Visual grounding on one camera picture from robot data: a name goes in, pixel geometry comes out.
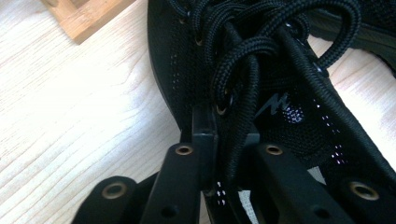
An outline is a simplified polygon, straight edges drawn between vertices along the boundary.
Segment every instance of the shoelace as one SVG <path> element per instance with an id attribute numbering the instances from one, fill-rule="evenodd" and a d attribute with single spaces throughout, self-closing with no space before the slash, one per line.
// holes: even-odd
<path id="1" fill-rule="evenodd" d="M 226 151 L 220 152 L 225 157 L 222 165 L 226 184 L 232 186 L 242 148 L 256 112 L 260 65 L 253 55 L 261 54 L 271 57 L 279 53 L 279 45 L 274 38 L 281 26 L 289 27 L 288 31 L 293 36 L 302 43 L 306 43 L 309 25 L 303 13 L 315 8 L 337 9 L 343 18 L 339 35 L 322 56 L 314 62 L 308 62 L 313 63 L 319 71 L 323 71 L 344 54 L 358 32 L 361 23 L 359 5 L 353 0 L 306 0 L 294 1 L 287 5 L 279 0 L 186 0 L 184 3 L 178 0 L 168 0 L 168 2 L 180 17 L 180 22 L 191 26 L 197 45 L 204 48 L 205 64 L 212 69 L 214 74 L 211 86 L 212 99 L 220 116 L 226 115 L 232 105 L 239 104 L 238 111 L 234 112 L 236 116 L 233 120 L 236 131 L 231 131 L 232 137 L 227 139 L 226 146 L 224 146 Z M 219 47 L 223 46 L 220 42 L 223 29 L 229 25 L 235 27 L 250 25 L 251 21 L 257 20 L 259 15 L 263 23 L 257 28 L 257 32 L 247 38 L 236 39 L 234 42 L 237 44 L 219 55 L 218 51 L 222 50 Z M 248 63 L 248 70 L 244 74 L 243 81 L 240 80 L 241 77 L 237 77 L 239 74 L 234 72 L 242 60 Z M 347 111 L 341 109 L 339 106 L 342 104 L 341 100 L 323 83 L 322 74 L 305 76 L 305 74 L 312 74 L 305 72 L 309 69 L 311 67 L 302 65 L 300 74 L 303 74 L 302 78 L 312 88 L 314 94 L 341 118 L 343 125 L 357 137 L 358 141 L 371 146 L 371 142 L 367 141 L 365 134 L 361 134 L 361 130 L 354 130 L 356 127 L 354 119 Z M 235 84 L 235 80 L 238 79 L 243 82 L 242 90 L 240 90 L 241 85 Z M 238 87 L 239 94 L 236 102 L 234 93 Z M 240 215 L 240 221 L 244 222 L 243 220 L 246 219 L 242 216 Z"/>

